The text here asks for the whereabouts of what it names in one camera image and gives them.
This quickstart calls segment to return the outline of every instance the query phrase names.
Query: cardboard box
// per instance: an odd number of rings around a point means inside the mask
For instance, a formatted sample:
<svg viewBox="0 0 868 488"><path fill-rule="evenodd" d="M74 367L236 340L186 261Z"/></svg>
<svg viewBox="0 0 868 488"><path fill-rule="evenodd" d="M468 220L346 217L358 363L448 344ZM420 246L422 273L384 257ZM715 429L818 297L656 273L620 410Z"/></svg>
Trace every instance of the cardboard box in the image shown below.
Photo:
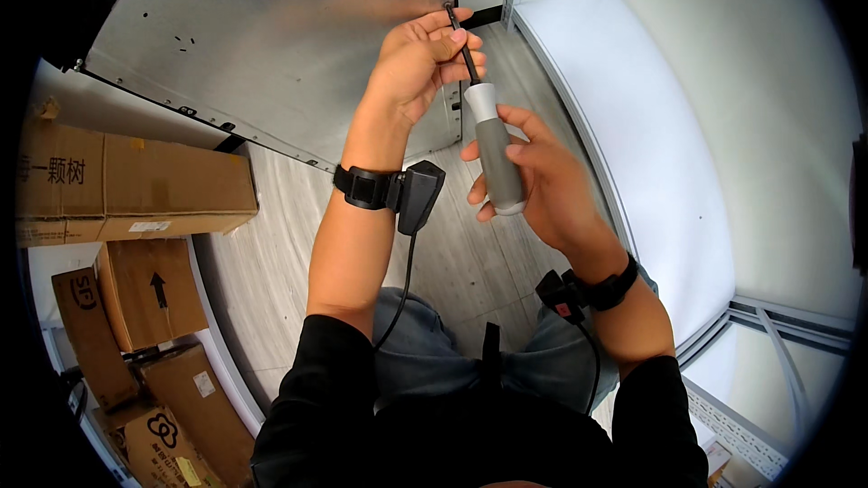
<svg viewBox="0 0 868 488"><path fill-rule="evenodd" d="M57 111L22 130L21 247L229 232L256 215L245 157L58 125Z"/></svg>
<svg viewBox="0 0 868 488"><path fill-rule="evenodd" d="M96 262L106 316L121 351L208 328L187 240L108 242Z"/></svg>
<svg viewBox="0 0 868 488"><path fill-rule="evenodd" d="M63 326L84 379L100 407L136 396L139 385L114 342L91 267L51 277Z"/></svg>
<svg viewBox="0 0 868 488"><path fill-rule="evenodd" d="M201 345L134 364L148 390L167 406L214 472L230 488L250 485L254 438L235 413Z"/></svg>
<svg viewBox="0 0 868 488"><path fill-rule="evenodd" d="M222 486L168 408L136 403L113 414L97 412L96 420L143 488Z"/></svg>

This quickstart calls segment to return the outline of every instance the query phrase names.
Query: floor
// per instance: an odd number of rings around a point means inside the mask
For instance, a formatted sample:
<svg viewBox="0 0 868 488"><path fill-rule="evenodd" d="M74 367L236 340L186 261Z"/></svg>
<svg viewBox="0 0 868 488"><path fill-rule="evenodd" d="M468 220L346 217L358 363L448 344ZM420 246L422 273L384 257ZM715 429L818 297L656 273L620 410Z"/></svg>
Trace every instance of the floor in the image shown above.
<svg viewBox="0 0 868 488"><path fill-rule="evenodd" d="M499 23L473 31L489 59L487 81L498 100L529 108L584 162L572 122L524 38ZM417 239L410 290L438 309L458 338L459 350L482 352L486 321L501 326L501 347L521 349L534 331L534 287L549 269L569 265L543 244L524 218L476 221L465 197L480 173L458 152L470 143L472 118L464 114L461 143L424 156L446 171L446 183ZM313 239L331 193L331 175L258 145L245 144L259 196L259 214L229 235L197 235L196 254L221 331L264 411L292 366L307 302L307 267ZM602 214L609 212L594 183ZM396 235L385 286L404 284L409 238ZM594 411L607 431L613 394Z"/></svg>

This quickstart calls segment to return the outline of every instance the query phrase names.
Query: appliance back panel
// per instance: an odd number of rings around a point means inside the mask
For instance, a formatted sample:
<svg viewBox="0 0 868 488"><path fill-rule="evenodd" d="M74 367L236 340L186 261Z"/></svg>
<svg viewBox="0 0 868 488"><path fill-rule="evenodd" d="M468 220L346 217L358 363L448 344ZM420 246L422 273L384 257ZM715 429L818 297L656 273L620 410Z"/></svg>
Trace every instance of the appliance back panel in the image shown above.
<svg viewBox="0 0 868 488"><path fill-rule="evenodd" d="M84 68L331 170L385 34L444 1L117 0ZM460 138L456 101L440 91L408 156Z"/></svg>

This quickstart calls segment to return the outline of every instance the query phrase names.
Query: screwdriver handle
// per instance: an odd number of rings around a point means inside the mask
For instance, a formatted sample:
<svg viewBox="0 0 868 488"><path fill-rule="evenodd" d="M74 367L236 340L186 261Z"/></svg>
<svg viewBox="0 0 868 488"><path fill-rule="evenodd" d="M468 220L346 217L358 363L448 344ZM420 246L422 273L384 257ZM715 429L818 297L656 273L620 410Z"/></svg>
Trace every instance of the screwdriver handle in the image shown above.
<svg viewBox="0 0 868 488"><path fill-rule="evenodd" d="M522 177L504 153L509 134L497 116L493 84L472 85L464 92L476 120L476 142L483 164L489 200L498 215L515 215L524 210Z"/></svg>

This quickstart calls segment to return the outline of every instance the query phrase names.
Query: hand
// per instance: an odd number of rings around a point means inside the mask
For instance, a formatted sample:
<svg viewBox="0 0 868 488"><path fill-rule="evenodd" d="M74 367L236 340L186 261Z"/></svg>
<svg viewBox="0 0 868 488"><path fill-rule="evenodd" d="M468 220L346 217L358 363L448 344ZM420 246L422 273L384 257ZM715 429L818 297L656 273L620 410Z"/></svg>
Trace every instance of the hand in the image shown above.
<svg viewBox="0 0 868 488"><path fill-rule="evenodd" d="M458 20L472 13L470 8L455 8ZM428 111L443 84L470 79L460 54L465 42L482 77L485 55L475 50L483 40L464 29L453 31L445 10L398 25L383 40L363 102L397 110L399 121L409 129Z"/></svg>
<svg viewBox="0 0 868 488"><path fill-rule="evenodd" d="M603 245L601 240L606 242L606 248L613 245L613 240L617 244L614 233L596 210L584 164L561 144L537 114L504 104L497 105L497 114L506 124L520 128L530 140L511 136L506 156L519 167L527 197L524 218L540 239L567 255L570 262L574 257L598 250ZM464 161L478 157L476 141L461 151ZM485 195L485 177L480 175L467 201L478 204ZM494 215L494 206L485 202L476 219L487 222Z"/></svg>

